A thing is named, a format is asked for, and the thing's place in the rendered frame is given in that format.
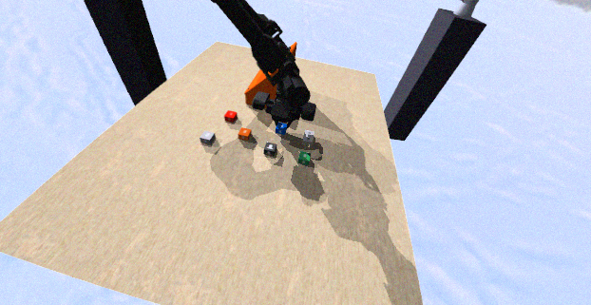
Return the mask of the green block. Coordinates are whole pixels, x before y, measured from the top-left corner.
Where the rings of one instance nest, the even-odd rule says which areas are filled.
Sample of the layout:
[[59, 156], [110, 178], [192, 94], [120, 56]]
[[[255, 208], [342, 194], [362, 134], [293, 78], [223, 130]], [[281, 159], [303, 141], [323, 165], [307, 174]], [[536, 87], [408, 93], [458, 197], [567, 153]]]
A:
[[298, 163], [309, 165], [311, 153], [300, 151]]

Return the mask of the blue block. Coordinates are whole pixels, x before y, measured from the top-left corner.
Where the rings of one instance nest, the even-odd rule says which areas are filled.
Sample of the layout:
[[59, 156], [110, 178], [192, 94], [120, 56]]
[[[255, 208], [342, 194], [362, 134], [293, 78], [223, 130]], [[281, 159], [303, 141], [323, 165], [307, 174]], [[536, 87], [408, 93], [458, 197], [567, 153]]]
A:
[[287, 130], [287, 124], [277, 123], [276, 133], [285, 135], [286, 130]]

